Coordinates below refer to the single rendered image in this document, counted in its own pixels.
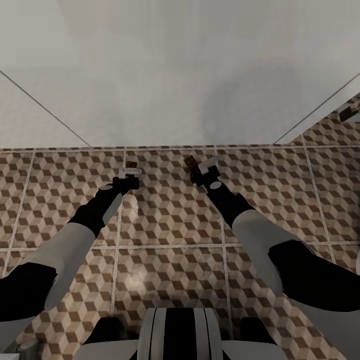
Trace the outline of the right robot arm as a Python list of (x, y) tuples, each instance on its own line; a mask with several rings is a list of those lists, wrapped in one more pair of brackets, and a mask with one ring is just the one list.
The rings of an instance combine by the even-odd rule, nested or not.
[[(347, 358), (360, 360), (360, 275), (319, 256), (302, 239), (271, 222), (240, 193), (218, 179), (219, 156), (190, 173), (198, 187), (230, 226), (256, 272), (273, 291), (286, 294)], [(209, 167), (209, 168), (208, 168)], [(315, 255), (314, 255), (315, 254)]]

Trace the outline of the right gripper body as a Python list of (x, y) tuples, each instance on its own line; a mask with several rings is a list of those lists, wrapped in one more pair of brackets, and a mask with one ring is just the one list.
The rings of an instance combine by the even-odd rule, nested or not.
[(200, 172), (200, 173), (194, 175), (193, 179), (194, 179), (195, 183), (197, 184), (197, 186), (200, 187), (205, 184), (205, 180), (208, 177), (216, 177), (216, 178), (220, 177), (220, 173), (219, 173), (219, 170), (216, 165), (209, 167), (208, 172), (206, 174), (202, 174)]

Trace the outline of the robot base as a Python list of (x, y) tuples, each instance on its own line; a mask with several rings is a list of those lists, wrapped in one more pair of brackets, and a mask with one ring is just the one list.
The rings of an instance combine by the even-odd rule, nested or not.
[[(137, 360), (140, 334), (119, 340), (118, 317), (102, 317), (72, 360)], [(221, 334), (223, 360), (288, 360), (259, 317), (241, 319), (241, 340)]]

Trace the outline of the mousetrap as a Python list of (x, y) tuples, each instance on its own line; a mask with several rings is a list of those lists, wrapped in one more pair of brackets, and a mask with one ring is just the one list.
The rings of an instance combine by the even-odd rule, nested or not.
[[(127, 161), (126, 168), (137, 168), (137, 162), (134, 161)], [(134, 177), (135, 174), (126, 174), (128, 177)]]
[(193, 155), (188, 156), (183, 161), (185, 162), (193, 176), (201, 172), (198, 166), (199, 164), (197, 163)]

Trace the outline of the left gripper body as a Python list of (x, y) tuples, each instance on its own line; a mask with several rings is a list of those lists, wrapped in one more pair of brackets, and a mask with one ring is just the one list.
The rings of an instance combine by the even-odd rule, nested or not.
[(126, 193), (129, 192), (130, 189), (139, 189), (139, 178), (138, 177), (128, 177), (127, 179), (122, 179), (118, 177), (113, 178), (113, 183), (122, 183), (126, 187)]

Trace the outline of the robot trunk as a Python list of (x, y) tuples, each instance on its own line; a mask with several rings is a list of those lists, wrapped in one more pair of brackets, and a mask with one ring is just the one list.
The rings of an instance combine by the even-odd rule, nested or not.
[(223, 360), (218, 319), (212, 308), (148, 308), (137, 360)]

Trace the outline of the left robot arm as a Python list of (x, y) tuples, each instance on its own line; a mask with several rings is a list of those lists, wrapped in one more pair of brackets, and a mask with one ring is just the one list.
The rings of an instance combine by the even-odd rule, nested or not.
[(0, 355), (41, 312), (62, 301), (123, 195), (139, 189), (139, 178), (128, 175), (141, 173), (140, 168), (120, 167), (113, 183), (100, 187), (51, 239), (0, 278)]

